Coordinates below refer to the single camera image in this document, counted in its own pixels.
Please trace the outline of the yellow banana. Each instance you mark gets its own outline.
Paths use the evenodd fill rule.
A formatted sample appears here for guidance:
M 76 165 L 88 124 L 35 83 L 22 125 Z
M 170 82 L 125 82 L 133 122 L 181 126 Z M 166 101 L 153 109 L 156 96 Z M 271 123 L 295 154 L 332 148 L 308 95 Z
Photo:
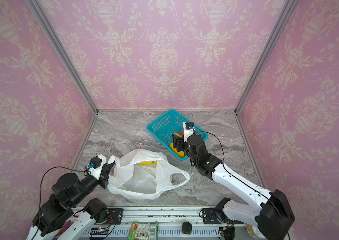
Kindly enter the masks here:
M 144 162 L 140 162 L 138 164 L 143 165 L 143 166 L 157 165 L 157 161 L 144 161 Z
M 177 155 L 179 158 L 185 158 L 185 153 L 183 151 L 178 152 L 177 149 L 174 147 L 173 143 L 170 144 L 170 149 Z

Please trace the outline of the teal plastic basket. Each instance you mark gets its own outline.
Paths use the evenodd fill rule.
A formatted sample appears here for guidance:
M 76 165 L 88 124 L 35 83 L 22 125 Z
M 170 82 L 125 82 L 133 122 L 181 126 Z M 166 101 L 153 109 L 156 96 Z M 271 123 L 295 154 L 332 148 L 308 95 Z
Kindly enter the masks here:
M 184 122 L 190 122 L 190 120 L 176 110 L 169 110 L 157 119 L 153 120 L 146 127 L 148 132 L 151 133 L 180 161 L 187 160 L 188 156 L 185 155 L 185 158 L 182 159 L 177 157 L 177 155 L 170 149 L 170 144 L 173 143 L 172 134 L 180 134 L 181 130 L 183 130 Z

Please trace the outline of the white plastic bag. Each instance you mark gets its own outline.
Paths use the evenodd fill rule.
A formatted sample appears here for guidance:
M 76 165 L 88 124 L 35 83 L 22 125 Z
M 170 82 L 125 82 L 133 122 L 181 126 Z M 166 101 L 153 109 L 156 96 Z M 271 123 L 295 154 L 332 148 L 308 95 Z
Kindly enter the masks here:
M 138 164 L 144 161 L 157 161 L 157 165 Z M 130 200 L 154 200 L 190 180 L 187 172 L 170 164 L 161 152 L 133 150 L 121 158 L 111 156 L 108 163 L 112 162 L 115 166 L 107 188 Z

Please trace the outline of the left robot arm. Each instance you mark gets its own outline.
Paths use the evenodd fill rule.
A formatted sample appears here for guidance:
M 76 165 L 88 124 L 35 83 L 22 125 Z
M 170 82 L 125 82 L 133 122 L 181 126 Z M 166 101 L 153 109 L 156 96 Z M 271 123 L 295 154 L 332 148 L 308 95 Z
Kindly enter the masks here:
M 73 209 L 78 206 L 95 188 L 101 186 L 106 189 L 109 180 L 109 174 L 115 162 L 106 163 L 100 157 L 91 159 L 89 165 L 84 171 L 73 170 L 66 167 L 53 167 L 45 172 L 40 181 L 39 209 L 32 220 L 32 226 L 29 230 L 27 240 L 53 240 L 66 221 L 74 214 Z M 54 169 L 62 168 L 69 172 L 62 175 L 52 186 L 52 194 L 47 202 L 41 205 L 41 185 L 45 175 Z M 85 178 L 80 180 L 75 173 L 85 174 Z M 90 200 L 80 214 L 82 220 L 79 222 L 80 231 L 85 231 L 84 225 L 102 223 L 107 217 L 107 207 L 98 198 Z M 79 228 L 74 228 L 74 238 L 80 238 Z

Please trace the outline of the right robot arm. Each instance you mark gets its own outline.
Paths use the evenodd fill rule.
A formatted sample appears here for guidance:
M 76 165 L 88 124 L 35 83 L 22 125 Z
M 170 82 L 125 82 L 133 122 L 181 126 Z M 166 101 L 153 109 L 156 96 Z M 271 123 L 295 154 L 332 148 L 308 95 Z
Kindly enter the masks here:
M 245 204 L 224 198 L 216 212 L 227 222 L 240 221 L 253 226 L 267 240 L 290 239 L 289 230 L 295 221 L 286 195 L 262 188 L 233 171 L 223 160 L 209 153 L 201 136 L 173 134 L 173 147 L 189 157 L 198 172 L 234 192 Z

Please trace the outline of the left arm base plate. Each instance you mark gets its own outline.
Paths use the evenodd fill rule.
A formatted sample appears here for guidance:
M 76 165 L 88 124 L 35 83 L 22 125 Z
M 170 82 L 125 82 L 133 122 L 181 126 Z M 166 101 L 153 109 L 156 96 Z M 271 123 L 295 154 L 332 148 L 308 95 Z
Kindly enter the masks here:
M 95 219 L 95 225 L 120 225 L 123 215 L 122 208 L 111 208 L 111 209 L 99 209 L 83 210 L 83 213 L 89 213 L 89 215 Z

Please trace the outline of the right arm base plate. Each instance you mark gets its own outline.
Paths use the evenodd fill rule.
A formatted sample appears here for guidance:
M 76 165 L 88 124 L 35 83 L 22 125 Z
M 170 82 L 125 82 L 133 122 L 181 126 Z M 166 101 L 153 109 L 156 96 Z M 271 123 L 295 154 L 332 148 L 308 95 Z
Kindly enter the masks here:
M 223 217 L 221 213 L 219 213 L 215 208 L 202 208 L 200 213 L 200 217 L 205 225 L 242 225 L 243 222 L 229 220 L 226 217 Z

